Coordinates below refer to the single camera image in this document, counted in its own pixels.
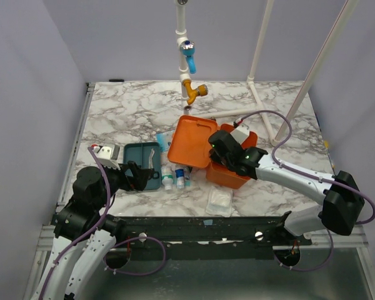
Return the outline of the blue-labelled bandage roll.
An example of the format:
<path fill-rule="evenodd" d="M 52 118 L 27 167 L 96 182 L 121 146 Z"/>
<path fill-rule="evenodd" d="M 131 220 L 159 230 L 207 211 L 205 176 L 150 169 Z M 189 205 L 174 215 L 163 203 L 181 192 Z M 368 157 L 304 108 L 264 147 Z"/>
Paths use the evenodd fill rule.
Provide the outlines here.
<path fill-rule="evenodd" d="M 176 175 L 176 187 L 178 189 L 184 189 L 188 182 L 187 168 L 186 167 L 177 167 L 175 169 Z"/>

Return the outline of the white gauze pad packet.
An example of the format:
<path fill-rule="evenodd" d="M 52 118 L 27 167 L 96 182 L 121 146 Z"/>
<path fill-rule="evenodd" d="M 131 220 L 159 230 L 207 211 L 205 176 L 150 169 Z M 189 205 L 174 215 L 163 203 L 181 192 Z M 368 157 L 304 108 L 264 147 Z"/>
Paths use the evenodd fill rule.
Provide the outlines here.
<path fill-rule="evenodd" d="M 206 212 L 213 216 L 229 218 L 232 214 L 233 190 L 228 187 L 213 186 L 209 190 Z"/>

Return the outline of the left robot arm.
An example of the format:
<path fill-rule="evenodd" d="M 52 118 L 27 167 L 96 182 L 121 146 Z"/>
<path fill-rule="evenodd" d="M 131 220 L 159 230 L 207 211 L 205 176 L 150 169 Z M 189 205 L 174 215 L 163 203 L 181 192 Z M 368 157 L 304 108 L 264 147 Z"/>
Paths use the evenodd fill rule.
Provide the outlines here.
<path fill-rule="evenodd" d="M 88 166 L 77 173 L 73 194 L 56 216 L 49 261 L 33 299 L 80 299 L 104 255 L 126 239 L 126 223 L 100 210 L 120 189 L 144 190 L 154 175 L 133 161 L 117 169 Z"/>

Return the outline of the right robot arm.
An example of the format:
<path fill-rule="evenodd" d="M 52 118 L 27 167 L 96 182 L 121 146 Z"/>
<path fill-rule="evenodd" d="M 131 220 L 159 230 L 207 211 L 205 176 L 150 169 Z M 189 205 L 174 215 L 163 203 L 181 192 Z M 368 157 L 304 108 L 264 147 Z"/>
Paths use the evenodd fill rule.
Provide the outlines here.
<path fill-rule="evenodd" d="M 333 176 L 283 163 L 274 153 L 261 148 L 244 149 L 225 130 L 212 134 L 208 143 L 210 158 L 238 176 L 269 181 L 316 202 L 313 207 L 282 215 L 274 230 L 279 243 L 288 245 L 298 236 L 322 229 L 341 236 L 352 233 L 364 206 L 364 196 L 349 173 L 341 171 Z"/>

